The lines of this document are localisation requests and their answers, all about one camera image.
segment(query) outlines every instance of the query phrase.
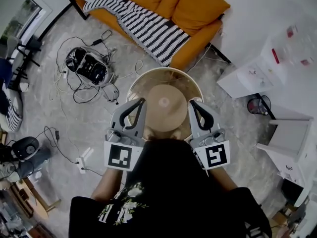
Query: gray floor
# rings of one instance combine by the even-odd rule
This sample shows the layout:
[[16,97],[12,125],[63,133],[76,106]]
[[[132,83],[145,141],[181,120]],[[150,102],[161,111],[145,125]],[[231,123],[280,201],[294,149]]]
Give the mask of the gray floor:
[[[83,21],[73,8],[57,21],[44,38],[42,51],[34,57],[41,67],[31,66],[27,71],[30,89],[23,93],[24,120],[19,132],[10,138],[37,136],[44,130],[45,125],[55,127],[60,134],[59,147],[66,156],[75,161],[78,157],[77,148],[80,155],[91,148],[93,153],[86,165],[100,174],[105,171],[104,134],[117,106],[107,102],[101,95],[88,104],[76,104],[63,77],[59,82],[60,89],[64,91],[61,92],[60,101],[53,83],[57,80],[56,53],[61,43],[72,36],[79,36],[85,42],[92,43],[106,29],[108,26],[92,17]],[[67,51],[80,45],[82,43],[78,40],[68,41],[59,51],[58,63],[63,63]],[[119,77],[133,72],[137,60],[144,63],[139,73],[159,67],[142,49],[116,32],[106,41],[106,45],[111,49],[117,48],[112,60],[115,62],[113,68]],[[96,49],[105,53],[102,45],[96,46]],[[225,68],[226,64],[223,62],[202,59],[189,75],[199,84],[206,103],[218,111],[223,119],[226,138],[230,140],[231,148],[231,164],[226,166],[226,170],[239,186],[246,186],[251,190],[257,202],[263,205],[264,212],[271,216],[284,203],[277,188],[280,178],[276,175],[277,170],[268,155],[258,150],[255,144],[259,141],[267,143],[274,128],[268,126],[268,117],[248,113],[247,98],[233,100],[216,84],[220,70]],[[127,91],[136,78],[134,73],[116,81],[115,85],[120,90],[120,104],[124,103]],[[71,83],[77,84],[75,79],[72,79]],[[90,94],[83,94],[81,97],[87,99]],[[38,139],[44,145],[49,145],[43,135]],[[50,212],[47,221],[42,222],[57,237],[68,237],[68,214],[72,197],[89,197],[100,177],[89,171],[84,175],[80,174],[76,165],[68,162],[56,149],[52,149],[52,152],[53,157],[44,165],[41,181],[37,186],[42,186],[48,199],[59,197],[62,203]]]

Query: person's arm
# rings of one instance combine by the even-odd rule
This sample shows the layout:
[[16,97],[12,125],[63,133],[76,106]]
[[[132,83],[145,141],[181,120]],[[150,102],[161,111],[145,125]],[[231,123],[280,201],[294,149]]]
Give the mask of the person's arm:
[[108,203],[119,191],[122,179],[122,170],[108,168],[91,195],[93,200]]
[[209,173],[213,175],[224,191],[230,191],[238,187],[223,167],[209,169]]

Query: white power strip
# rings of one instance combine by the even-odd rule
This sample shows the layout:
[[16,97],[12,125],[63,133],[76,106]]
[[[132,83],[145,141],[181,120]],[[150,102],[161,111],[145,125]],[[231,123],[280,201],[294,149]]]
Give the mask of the white power strip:
[[81,174],[85,174],[85,173],[86,173],[86,170],[82,169],[82,168],[85,168],[83,158],[81,158],[81,157],[80,157],[80,158],[76,158],[76,161],[79,162],[79,164],[77,164],[77,167],[78,167],[78,169],[79,169],[79,172],[80,172]]

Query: black t-shirt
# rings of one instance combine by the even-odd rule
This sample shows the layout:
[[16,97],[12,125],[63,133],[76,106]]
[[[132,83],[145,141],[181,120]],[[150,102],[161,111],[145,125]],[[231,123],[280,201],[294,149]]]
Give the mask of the black t-shirt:
[[109,204],[74,197],[69,237],[166,234],[271,237],[247,188],[222,192],[184,141],[147,142],[125,188]]

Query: orange sofa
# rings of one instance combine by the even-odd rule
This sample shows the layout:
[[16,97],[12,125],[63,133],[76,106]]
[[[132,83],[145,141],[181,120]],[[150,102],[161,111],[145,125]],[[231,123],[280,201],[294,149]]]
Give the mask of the orange sofa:
[[[191,38],[173,56],[170,67],[180,70],[204,49],[220,30],[222,22],[217,18],[230,7],[224,0],[132,0],[136,4],[171,19]],[[85,0],[76,0],[83,8]],[[114,15],[100,8],[89,12],[91,16],[107,24],[134,42],[119,26]]]

